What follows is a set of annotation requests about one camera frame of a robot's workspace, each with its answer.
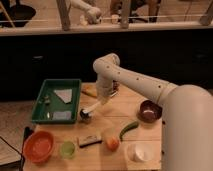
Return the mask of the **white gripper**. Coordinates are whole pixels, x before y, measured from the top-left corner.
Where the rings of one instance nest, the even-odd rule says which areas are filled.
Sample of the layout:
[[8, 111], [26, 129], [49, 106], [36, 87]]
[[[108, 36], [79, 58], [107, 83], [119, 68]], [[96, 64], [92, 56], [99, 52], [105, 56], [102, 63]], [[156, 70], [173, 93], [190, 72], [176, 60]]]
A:
[[96, 90], [98, 101], [102, 105], [106, 104], [113, 91], [113, 81], [105, 77], [99, 77], [96, 81]]

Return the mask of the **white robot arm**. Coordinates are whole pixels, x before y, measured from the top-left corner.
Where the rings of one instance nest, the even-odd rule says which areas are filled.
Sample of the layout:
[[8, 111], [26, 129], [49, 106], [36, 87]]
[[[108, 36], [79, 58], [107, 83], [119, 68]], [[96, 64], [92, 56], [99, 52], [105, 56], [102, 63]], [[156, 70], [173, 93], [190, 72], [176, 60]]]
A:
[[206, 89], [124, 69], [114, 53], [96, 59], [93, 69], [102, 103], [117, 81], [162, 108], [162, 171], [213, 171], [213, 95]]

